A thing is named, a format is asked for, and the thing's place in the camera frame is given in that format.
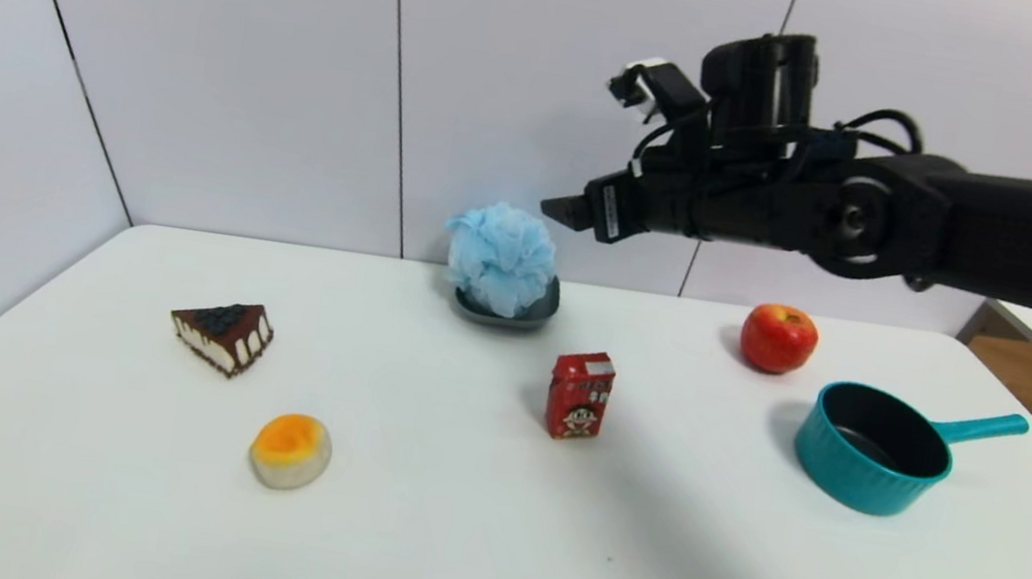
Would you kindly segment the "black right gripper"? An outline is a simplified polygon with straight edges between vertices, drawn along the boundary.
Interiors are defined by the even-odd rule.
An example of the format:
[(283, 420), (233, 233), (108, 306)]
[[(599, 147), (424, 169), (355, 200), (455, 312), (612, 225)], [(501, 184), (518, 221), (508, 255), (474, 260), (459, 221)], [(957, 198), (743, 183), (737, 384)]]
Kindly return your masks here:
[(596, 242), (615, 244), (650, 232), (702, 239), (694, 220), (696, 176), (630, 163), (586, 184), (584, 194), (540, 201), (541, 213), (570, 230), (592, 229)]

